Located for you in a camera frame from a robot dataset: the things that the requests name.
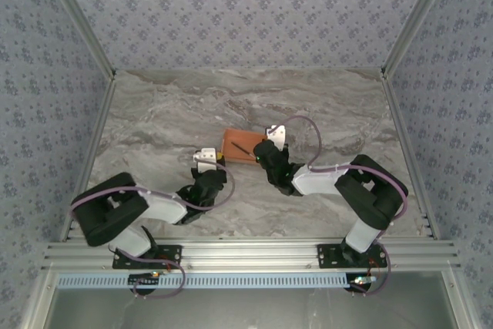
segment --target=blue patterned wall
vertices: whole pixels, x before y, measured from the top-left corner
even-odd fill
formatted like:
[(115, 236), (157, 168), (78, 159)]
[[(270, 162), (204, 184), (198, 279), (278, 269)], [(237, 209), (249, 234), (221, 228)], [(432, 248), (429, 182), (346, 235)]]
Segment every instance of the blue patterned wall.
[(493, 327), (493, 0), (437, 0), (392, 81), (443, 237)]
[(77, 0), (116, 69), (379, 67), (416, 0)]
[(56, 240), (106, 79), (59, 0), (0, 0), (0, 327)]

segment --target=black mounting plate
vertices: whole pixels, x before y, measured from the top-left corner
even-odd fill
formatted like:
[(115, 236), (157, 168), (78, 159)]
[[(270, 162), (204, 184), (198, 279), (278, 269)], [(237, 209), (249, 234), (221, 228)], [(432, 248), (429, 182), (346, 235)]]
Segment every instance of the black mounting plate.
[[(179, 264), (182, 260), (182, 246), (180, 245), (162, 245), (157, 246), (157, 250), (152, 250), (151, 252), (145, 253), (141, 258), (159, 259), (163, 258), (166, 260), (171, 260), (176, 264)], [(115, 256), (113, 257), (113, 269), (115, 270), (178, 270), (171, 264), (161, 264), (161, 263), (148, 263), (148, 262), (137, 262), (135, 260), (130, 260), (128, 257), (124, 256), (119, 250), (116, 250)]]
[(385, 252), (378, 244), (372, 244), (366, 253), (361, 254), (357, 263), (351, 263), (343, 257), (340, 244), (319, 244), (317, 257), (320, 269), (374, 268), (375, 265), (371, 264), (370, 260), (375, 261), (379, 267), (387, 267)]

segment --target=blue cable tray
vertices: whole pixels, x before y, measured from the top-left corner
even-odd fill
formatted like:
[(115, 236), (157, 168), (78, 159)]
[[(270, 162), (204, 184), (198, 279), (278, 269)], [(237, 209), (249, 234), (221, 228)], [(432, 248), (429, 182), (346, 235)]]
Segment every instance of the blue cable tray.
[[(60, 274), (58, 289), (118, 289), (131, 288), (128, 274)], [(173, 289), (182, 281), (181, 274), (159, 277), (157, 285), (142, 285), (138, 288)], [(273, 288), (347, 288), (345, 273), (314, 272), (290, 273), (189, 273), (186, 289), (273, 289)]]

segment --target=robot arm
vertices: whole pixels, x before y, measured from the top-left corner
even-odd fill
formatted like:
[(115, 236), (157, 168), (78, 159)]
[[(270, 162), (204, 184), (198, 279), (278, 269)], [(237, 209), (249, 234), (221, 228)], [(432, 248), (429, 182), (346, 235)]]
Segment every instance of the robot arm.
[[(210, 163), (224, 166), (224, 158), (218, 154), (214, 149), (202, 149), (194, 155), (194, 159), (206, 159)], [(197, 163), (197, 166), (192, 168), (192, 176), (195, 183), (184, 186), (169, 199), (141, 191), (126, 191), (109, 193), (84, 202), (75, 208), (73, 213), (87, 244), (97, 247), (108, 243), (112, 250), (124, 250), (135, 257), (145, 255), (154, 258), (155, 243), (149, 231), (145, 227), (137, 227), (134, 223), (143, 218), (175, 225), (191, 223), (205, 211), (184, 206), (180, 200), (198, 207), (213, 206), (217, 194), (226, 183), (226, 172), (213, 164)], [(122, 186), (136, 186), (129, 173), (119, 173), (100, 183), (77, 196), (72, 204), (100, 191)]]
[(363, 166), (383, 173), (389, 176), (406, 196), (408, 194), (403, 183), (365, 155), (358, 155), (351, 163), (340, 165), (344, 170), (320, 172), (316, 167), (308, 168), (304, 164), (289, 163), (287, 145), (279, 150), (271, 140), (257, 144), (253, 153), (266, 170), (269, 183), (282, 194), (340, 194), (349, 203), (359, 217), (341, 246), (344, 257), (349, 261), (360, 259), (360, 255), (367, 252), (381, 231), (389, 227), (401, 207), (402, 198), (391, 184), (379, 176), (351, 170), (346, 165)]

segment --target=marble table surface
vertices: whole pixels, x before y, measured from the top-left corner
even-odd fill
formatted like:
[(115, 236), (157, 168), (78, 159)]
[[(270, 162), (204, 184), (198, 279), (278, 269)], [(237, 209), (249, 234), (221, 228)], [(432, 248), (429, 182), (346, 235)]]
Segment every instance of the marble table surface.
[[(316, 165), (344, 163), (364, 153), (405, 183), (408, 212), (387, 235), (424, 235), (384, 90), (372, 71), (118, 72), (89, 187), (127, 171), (150, 189), (175, 192), (192, 183), (195, 150), (219, 149), (225, 128), (263, 132), (295, 114), (320, 127), (324, 147)], [(289, 123), (287, 142), (295, 162), (305, 163), (317, 149), (306, 122)], [(187, 226), (142, 223), (156, 237), (343, 237), (357, 219), (341, 196), (283, 196), (258, 166), (227, 165), (236, 179), (228, 204)]]

